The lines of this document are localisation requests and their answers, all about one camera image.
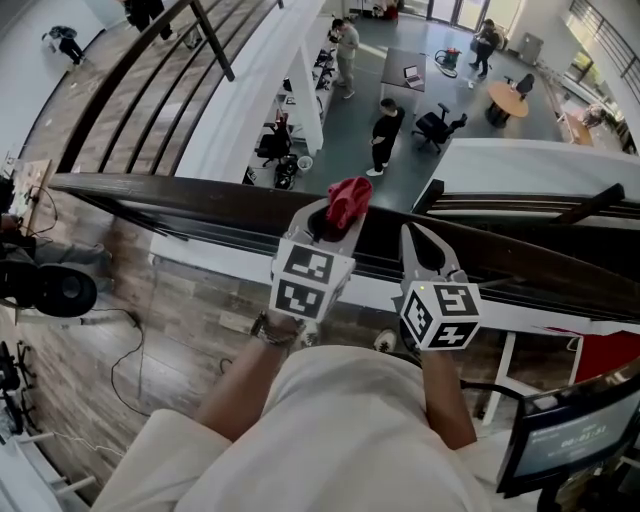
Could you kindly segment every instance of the shoe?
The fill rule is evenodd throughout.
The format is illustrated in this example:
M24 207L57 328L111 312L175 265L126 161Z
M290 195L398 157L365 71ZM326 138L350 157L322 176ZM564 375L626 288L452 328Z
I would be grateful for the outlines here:
M385 329L373 342L373 349L376 352L393 352L396 348L396 341L398 341L398 335L393 329Z
M318 344L318 324L316 322L305 322L304 330L300 333L300 339L305 347L313 347Z

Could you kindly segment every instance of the computer screen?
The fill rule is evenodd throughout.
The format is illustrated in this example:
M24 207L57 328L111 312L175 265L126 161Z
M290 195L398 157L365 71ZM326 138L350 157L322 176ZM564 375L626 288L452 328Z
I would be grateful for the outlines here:
M418 74L418 66L411 66L408 68L404 68L404 77L411 78L412 76L416 76Z
M530 432L514 476L571 464L617 444L639 404L640 391L567 423Z

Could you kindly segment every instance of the wooden floor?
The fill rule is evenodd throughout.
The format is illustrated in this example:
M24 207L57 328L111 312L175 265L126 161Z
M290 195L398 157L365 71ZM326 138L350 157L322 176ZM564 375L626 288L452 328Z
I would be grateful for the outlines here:
M242 28L231 37L241 23L242 18L256 2L257 0L245 0L217 31L216 34L220 43L224 46L228 42L228 46L225 48L226 55L231 56L236 51L241 41L256 26L260 16L264 13L265 7L260 6L242 25ZM213 0L205 0L201 3L206 8L213 4ZM217 5L209 14L211 24L215 26L219 20L232 10L235 3L236 0L224 0ZM180 33L184 27L194 20L195 18L190 9L186 9L174 20L172 28L175 32ZM135 28L123 23L96 38L86 52L87 61L77 70L68 73L50 98L29 136L27 145L22 153L23 159L29 161L52 159L53 165L57 168L64 149L64 142L84 107L89 102L91 95L137 36L138 31ZM80 172L96 171L118 121L122 118L136 92L172 44L165 43L158 37L154 44L145 50L105 106L89 133L89 137L74 168L79 166ZM186 46L180 45L158 76L151 82L118 139L105 172L121 173L124 171L129 156L151 113L191 54L191 51ZM133 168L134 173L147 174L149 172L157 149L183 100L212 59L213 51L207 45L196 57L162 108L146 143L142 147L138 161ZM166 175L169 173L176 152L188 128L191 126L212 85L221 74L220 66L214 64L182 116L182 120L178 124L165 156L160 163L157 174Z
M116 371L121 396L146 413L168 407L192 414L221 375L221 361L233 360L247 342L253 319L267 305L269 288L169 261L151 265L149 233L66 194L52 195L59 220L46 235L58 241L104 243L114 255L116 286L96 307L132 311L145 331L143 349ZM42 209L37 229L53 222L45 201ZM126 451L145 418L118 400L111 388L110 368L138 345L140 332L124 321L67 328L14 327L5 311L0 321L3 337L11 344L22 339L33 347L38 387L30 396L38 408L35 417L40 428ZM337 304L322 326L321 340L371 347L376 334L395 323L395 316L386 312ZM540 388L562 386L573 359L564 350L566 339L528 338L523 337L516 350L513 376ZM500 333L481 331L466 351L456 354L462 376L493 379L502 346ZM468 399L473 408L477 395L469 393ZM88 474L98 478L98 485L83 493L89 502L119 460L110 452L92 452L63 438L47 441L45 449L72 481Z
M220 12L228 9L228 5L221 4ZM216 15L220 13L212 14L211 19L215 20ZM174 28L188 23L189 19L190 14L185 14ZM50 158L54 160L53 165L57 164L66 136L92 90L135 37L133 29L121 26L101 35L91 45L90 62L62 81L38 119L23 158ZM127 101L165 48L161 43L149 48L121 84L78 161L82 172L95 171L102 148ZM181 48L176 62L168 68L171 71L163 73L145 95L135 119L116 148L107 169L109 172L121 170L137 139L136 129L145 122L155 101L172 79L172 73L188 55L189 52ZM194 80L197 69L194 68L186 80ZM179 94L174 96L176 98L172 96L154 126L153 136L145 146L135 172L145 171L163 129L179 108ZM198 98L188 109L187 119L202 101L201 95ZM175 146L170 147L169 154L172 151ZM59 219L46 236L63 242L105 244L114 255L116 286L113 294L105 296L97 307L132 311L145 331L142 350L124 360L115 374L115 383L123 399L146 413L169 407L192 414L221 375L221 362L236 357L247 342L249 326L267 305L268 287L168 261L151 265L148 259L150 233L65 194L52 191L52 196ZM44 199L40 205L37 229L48 228L54 222L49 203ZM92 314L100 317L108 313L96 311ZM5 311L0 312L0 322L4 339L11 344L22 339L34 349L32 363L39 377L38 387L30 396L38 408L35 417L39 426L43 430L82 437L93 445L126 451L145 418L118 400L111 388L110 368L139 344L140 332L124 321L68 328L14 327ZM395 322L395 316L389 313L338 304L322 326L321 339L323 343L371 346L376 334L385 327L395 326ZM528 342L518 345L513 376L541 388L563 385L573 359L573 354L565 350L566 339L529 338ZM469 349L456 354L462 376L470 380L491 380L502 346L500 333L482 331ZM471 406L476 398L469 395ZM119 460L111 452L93 452L79 442L64 438L47 441L45 450L72 481L88 474L97 477L98 484L83 492L89 502L95 499Z

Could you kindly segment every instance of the vacuum cleaner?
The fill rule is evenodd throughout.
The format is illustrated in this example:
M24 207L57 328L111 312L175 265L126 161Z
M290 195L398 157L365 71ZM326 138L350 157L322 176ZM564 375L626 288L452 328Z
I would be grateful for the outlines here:
M447 48L446 50L438 50L435 56L435 63L438 69L443 75L449 78L456 78L458 72L456 66L458 65L458 56L462 52L456 48Z

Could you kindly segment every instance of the round table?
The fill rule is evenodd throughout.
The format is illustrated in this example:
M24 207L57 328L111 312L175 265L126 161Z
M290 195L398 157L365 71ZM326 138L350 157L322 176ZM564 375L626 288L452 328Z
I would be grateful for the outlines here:
M487 109L487 120L496 128L504 128L507 119L527 117L529 104L520 98L520 93L511 90L506 82L494 82L489 86L489 96L493 100Z

